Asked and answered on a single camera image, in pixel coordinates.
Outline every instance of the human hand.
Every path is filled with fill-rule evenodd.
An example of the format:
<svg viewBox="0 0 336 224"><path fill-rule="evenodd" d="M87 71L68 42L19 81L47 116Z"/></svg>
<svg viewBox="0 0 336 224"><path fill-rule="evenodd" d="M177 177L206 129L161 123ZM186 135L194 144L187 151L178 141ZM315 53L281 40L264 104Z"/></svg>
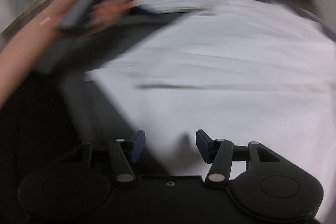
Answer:
<svg viewBox="0 0 336 224"><path fill-rule="evenodd" d="M64 18L68 10L77 0L54 0L43 14L50 19L53 28L57 28L58 23ZM133 3L123 0L106 1L95 5L90 13L91 20L97 26L90 30L90 33L102 31L115 24L120 16L133 7Z"/></svg>

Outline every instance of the white fabric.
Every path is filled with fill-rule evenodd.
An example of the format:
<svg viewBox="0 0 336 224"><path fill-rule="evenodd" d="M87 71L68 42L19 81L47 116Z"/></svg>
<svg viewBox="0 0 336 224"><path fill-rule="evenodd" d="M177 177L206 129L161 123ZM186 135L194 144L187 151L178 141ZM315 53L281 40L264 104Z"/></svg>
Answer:
<svg viewBox="0 0 336 224"><path fill-rule="evenodd" d="M205 10L214 12L212 8L218 7L226 0L137 0L138 5L147 5L153 12L172 13L184 10Z"/></svg>
<svg viewBox="0 0 336 224"><path fill-rule="evenodd" d="M215 15L186 15L88 74L172 174L206 176L198 129L259 141L321 182L323 221L336 181L334 43L279 5L210 2ZM234 163L231 178L241 172Z"/></svg>

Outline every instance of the forearm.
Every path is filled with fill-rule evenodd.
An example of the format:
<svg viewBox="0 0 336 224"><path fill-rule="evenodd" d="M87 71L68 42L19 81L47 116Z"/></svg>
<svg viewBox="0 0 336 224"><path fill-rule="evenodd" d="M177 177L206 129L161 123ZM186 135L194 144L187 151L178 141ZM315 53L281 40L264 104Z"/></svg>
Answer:
<svg viewBox="0 0 336 224"><path fill-rule="evenodd" d="M57 38L49 22L41 24L46 18L45 11L36 16L0 53L0 109Z"/></svg>

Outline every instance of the human arm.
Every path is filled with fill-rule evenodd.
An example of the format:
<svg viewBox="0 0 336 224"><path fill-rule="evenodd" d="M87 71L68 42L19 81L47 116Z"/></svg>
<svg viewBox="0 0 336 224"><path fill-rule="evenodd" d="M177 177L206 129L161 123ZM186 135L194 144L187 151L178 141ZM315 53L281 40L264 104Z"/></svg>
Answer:
<svg viewBox="0 0 336 224"><path fill-rule="evenodd" d="M76 0L54 0L30 21L0 53L0 109L20 85L42 53L61 37L57 24ZM100 23L95 32L116 23L132 7L125 1L111 1L95 7L92 17Z"/></svg>

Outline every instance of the screw hole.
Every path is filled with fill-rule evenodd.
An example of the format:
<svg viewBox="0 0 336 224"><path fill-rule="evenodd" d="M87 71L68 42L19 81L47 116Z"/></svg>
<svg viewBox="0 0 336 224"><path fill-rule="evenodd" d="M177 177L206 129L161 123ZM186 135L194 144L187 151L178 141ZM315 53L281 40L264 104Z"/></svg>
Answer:
<svg viewBox="0 0 336 224"><path fill-rule="evenodd" d="M174 186L175 185L175 182L174 181L167 181L167 186Z"/></svg>

